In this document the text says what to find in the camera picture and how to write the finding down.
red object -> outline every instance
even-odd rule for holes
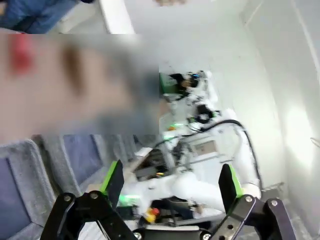
[[[158,208],[152,208],[151,214],[157,216],[160,213]]]
[[[28,34],[12,34],[10,37],[13,72],[25,74],[33,64],[31,38]]]

blue jeans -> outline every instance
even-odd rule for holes
[[[0,28],[27,34],[46,34],[77,0],[7,0]]]

blurred region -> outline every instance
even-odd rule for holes
[[[1,34],[0,142],[50,132],[157,134],[150,47],[138,35]]]

person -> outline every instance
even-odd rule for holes
[[[90,4],[94,0],[81,0]],[[46,34],[78,0],[6,0],[0,28],[27,34]]]

bolt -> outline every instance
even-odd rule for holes
[[[271,201],[271,204],[272,204],[272,206],[274,206],[274,207],[275,207],[275,206],[277,206],[277,205],[278,205],[278,202],[277,202],[276,200],[272,200],[272,201]]]
[[[136,237],[136,239],[138,239],[138,240],[141,240],[141,239],[142,239],[142,235],[141,235],[139,232],[135,232],[133,235],[134,235],[134,236]]]
[[[94,193],[91,193],[91,194],[90,194],[90,197],[91,197],[92,199],[97,199],[97,198],[98,198],[98,194],[96,194],[95,192],[94,192]]]
[[[71,197],[69,195],[65,195],[63,198],[66,202],[69,202],[71,200]]]
[[[208,240],[211,237],[211,234],[206,233],[205,235],[203,235],[202,240]]]
[[[252,197],[246,196],[246,197],[245,197],[245,200],[246,200],[248,203],[251,203],[251,202],[252,202]]]

